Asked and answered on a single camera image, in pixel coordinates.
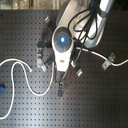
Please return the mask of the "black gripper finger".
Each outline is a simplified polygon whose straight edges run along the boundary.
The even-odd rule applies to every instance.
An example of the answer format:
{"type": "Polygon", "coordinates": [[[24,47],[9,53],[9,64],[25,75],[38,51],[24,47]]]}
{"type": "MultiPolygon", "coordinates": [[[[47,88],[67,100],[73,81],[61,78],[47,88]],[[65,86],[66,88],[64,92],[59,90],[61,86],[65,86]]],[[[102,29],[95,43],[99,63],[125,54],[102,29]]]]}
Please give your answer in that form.
{"type": "Polygon", "coordinates": [[[64,85],[61,83],[59,84],[59,87],[58,87],[58,96],[63,97],[63,94],[64,94],[64,85]]]}

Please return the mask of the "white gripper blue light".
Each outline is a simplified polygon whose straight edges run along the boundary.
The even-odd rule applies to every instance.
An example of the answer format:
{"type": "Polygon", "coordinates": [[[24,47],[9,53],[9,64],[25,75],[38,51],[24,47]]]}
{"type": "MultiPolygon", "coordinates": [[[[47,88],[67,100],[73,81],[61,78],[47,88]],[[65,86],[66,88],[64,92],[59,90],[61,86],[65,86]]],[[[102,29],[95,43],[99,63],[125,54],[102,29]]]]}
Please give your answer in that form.
{"type": "Polygon", "coordinates": [[[56,28],[52,35],[52,48],[58,71],[65,72],[68,69],[73,46],[70,31],[66,27],[56,28]]]}

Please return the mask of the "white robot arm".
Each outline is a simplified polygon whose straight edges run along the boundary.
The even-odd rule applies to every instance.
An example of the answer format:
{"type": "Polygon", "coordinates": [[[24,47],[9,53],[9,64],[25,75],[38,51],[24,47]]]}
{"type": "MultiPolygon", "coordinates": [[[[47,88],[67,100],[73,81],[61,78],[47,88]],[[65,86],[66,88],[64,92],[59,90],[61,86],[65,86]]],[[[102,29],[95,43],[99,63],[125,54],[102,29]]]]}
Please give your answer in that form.
{"type": "Polygon", "coordinates": [[[78,77],[81,76],[78,59],[83,47],[98,45],[112,4],[113,0],[94,0],[89,8],[85,8],[76,0],[68,0],[62,5],[52,35],[56,70],[62,75],[57,81],[59,97],[63,96],[63,79],[69,65],[72,65],[78,77]]]}

